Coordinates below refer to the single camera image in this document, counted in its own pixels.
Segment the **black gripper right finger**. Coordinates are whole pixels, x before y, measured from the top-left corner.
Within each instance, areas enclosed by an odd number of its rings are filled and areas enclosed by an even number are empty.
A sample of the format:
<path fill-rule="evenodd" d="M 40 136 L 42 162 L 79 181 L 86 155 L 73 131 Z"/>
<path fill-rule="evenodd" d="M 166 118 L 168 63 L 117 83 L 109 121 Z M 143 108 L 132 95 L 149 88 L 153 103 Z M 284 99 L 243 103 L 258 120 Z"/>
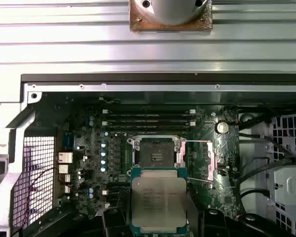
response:
<path fill-rule="evenodd" d="M 269 237 L 266 221 L 255 214 L 242 214 L 235 220 L 214 208 L 204 208 L 187 191 L 186 216 L 194 237 Z"/>

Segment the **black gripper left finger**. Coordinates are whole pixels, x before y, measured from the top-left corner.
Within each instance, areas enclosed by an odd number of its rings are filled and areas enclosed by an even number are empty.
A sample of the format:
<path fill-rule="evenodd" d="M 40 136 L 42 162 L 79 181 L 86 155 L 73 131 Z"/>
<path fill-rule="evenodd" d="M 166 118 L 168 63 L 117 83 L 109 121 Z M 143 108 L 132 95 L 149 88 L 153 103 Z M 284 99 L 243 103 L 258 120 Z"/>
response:
<path fill-rule="evenodd" d="M 103 232 L 106 237 L 131 237 L 132 231 L 126 223 L 120 208 L 109 207 L 100 209 L 95 217 L 102 220 Z"/>

